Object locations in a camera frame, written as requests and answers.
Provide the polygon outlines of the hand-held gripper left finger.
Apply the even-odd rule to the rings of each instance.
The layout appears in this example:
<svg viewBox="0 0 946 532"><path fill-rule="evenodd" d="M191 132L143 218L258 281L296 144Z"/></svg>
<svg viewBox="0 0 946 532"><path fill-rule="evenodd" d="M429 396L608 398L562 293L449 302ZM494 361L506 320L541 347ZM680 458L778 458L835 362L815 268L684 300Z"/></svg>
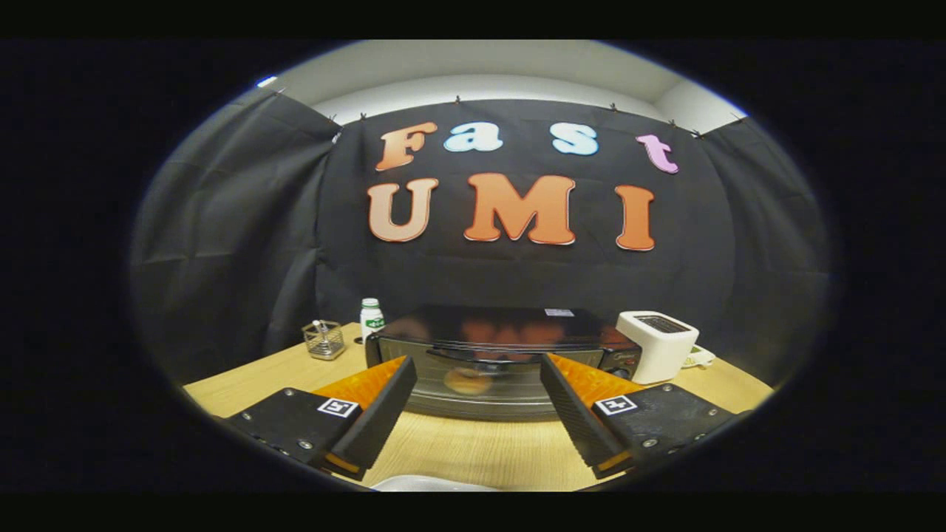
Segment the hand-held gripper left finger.
<svg viewBox="0 0 946 532"><path fill-rule="evenodd" d="M284 388L222 421L308 467L361 480L416 380L415 361L402 356L315 391Z"/></svg>

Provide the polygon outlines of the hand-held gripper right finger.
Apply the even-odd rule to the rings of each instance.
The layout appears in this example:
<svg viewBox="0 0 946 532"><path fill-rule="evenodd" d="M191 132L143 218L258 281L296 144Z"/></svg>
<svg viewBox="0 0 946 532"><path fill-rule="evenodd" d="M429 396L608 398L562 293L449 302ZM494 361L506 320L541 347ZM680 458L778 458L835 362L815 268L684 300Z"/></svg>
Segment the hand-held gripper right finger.
<svg viewBox="0 0 946 532"><path fill-rule="evenodd" d="M540 380L598 479L668 463L740 418L679 385L642 387L553 353L540 355Z"/></svg>

